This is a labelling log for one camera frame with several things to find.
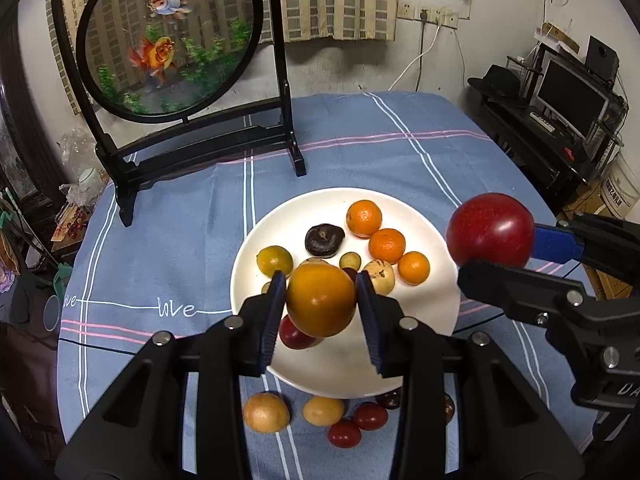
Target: wall outlet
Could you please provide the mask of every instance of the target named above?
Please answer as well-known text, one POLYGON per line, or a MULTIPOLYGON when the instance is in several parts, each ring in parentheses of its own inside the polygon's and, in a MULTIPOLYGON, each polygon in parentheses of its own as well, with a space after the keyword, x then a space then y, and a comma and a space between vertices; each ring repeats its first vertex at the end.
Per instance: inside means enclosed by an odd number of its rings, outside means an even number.
POLYGON ((436 25, 442 25, 446 10, 440 8, 433 9, 433 21, 431 23, 435 23, 436 25))
POLYGON ((412 20, 415 17, 415 4, 413 2, 398 2, 398 18, 412 20))
POLYGON ((442 26, 449 28, 458 28, 458 19, 460 15, 455 10, 443 10, 442 26))
POLYGON ((427 23, 436 23, 436 14, 435 14, 435 7, 431 7, 431 6, 420 6, 420 9, 418 9, 417 11, 417 20, 420 20, 420 13, 422 11, 425 11, 427 13, 427 23))

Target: orange fruit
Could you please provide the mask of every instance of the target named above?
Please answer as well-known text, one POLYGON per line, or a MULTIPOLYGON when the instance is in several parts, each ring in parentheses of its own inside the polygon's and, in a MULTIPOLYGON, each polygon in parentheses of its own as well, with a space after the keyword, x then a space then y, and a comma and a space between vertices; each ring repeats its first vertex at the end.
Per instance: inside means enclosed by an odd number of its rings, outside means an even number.
POLYGON ((429 259, 418 251, 410 251, 398 262, 398 274, 409 285, 420 285, 431 272, 429 259))
POLYGON ((395 229, 380 229, 369 239, 369 253, 376 260, 385 260, 391 265, 402 258, 406 242, 404 235, 395 229))
POLYGON ((329 264, 297 266, 287 287, 289 319, 311 337, 331 337, 351 322, 356 288, 349 275, 329 264))
POLYGON ((369 238, 382 225, 382 211, 371 200, 358 200, 349 206, 347 227, 360 238, 369 238))

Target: round glass screen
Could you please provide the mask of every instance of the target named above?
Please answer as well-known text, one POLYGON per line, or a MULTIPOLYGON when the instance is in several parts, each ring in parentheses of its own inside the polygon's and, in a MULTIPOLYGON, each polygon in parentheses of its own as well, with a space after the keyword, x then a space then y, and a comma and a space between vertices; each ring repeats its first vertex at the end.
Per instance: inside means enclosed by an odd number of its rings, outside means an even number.
POLYGON ((90 93, 134 121, 210 98, 238 71, 254 27, 252 0, 97 0, 87 11, 90 93))

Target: green plant painting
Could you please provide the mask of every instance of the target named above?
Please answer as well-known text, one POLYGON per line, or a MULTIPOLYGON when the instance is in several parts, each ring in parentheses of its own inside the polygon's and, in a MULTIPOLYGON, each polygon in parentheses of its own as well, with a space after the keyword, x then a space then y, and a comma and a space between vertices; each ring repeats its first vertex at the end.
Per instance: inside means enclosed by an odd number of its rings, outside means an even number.
POLYGON ((122 96, 116 88, 116 76, 114 76, 105 66, 98 68, 98 82, 102 89, 102 94, 113 104, 120 105, 122 96))
POLYGON ((194 63, 180 73, 187 81, 199 86, 197 97, 200 99, 215 92, 226 81, 238 65, 251 37, 251 29, 242 20, 236 18, 229 25, 228 52, 219 36, 209 48, 200 46, 191 38, 182 38, 182 43, 194 63))
POLYGON ((148 114, 149 108, 140 103, 142 96, 132 92, 119 92, 116 87, 116 76, 107 67, 98 67, 98 82, 102 94, 114 105, 128 108, 135 114, 148 114))
POLYGON ((186 108, 186 106, 183 103, 180 103, 180 102, 171 103, 166 99, 160 99, 160 107, 162 108, 162 111, 165 114, 172 114, 174 112, 178 112, 186 108))
POLYGON ((162 31, 162 27, 160 27, 160 25, 147 23, 145 27, 145 36, 151 43, 155 43, 164 36, 164 32, 162 31))

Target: plastic bag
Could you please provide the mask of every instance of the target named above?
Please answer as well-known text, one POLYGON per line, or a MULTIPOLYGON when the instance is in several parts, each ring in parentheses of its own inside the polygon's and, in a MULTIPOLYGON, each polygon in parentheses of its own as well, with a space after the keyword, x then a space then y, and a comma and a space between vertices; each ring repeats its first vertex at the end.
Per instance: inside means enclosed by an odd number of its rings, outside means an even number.
POLYGON ((66 200, 71 204, 91 207, 100 198, 106 182, 101 178, 104 169, 95 155, 95 139, 85 130, 71 130, 60 141, 62 164, 74 177, 71 184, 63 184, 66 200))

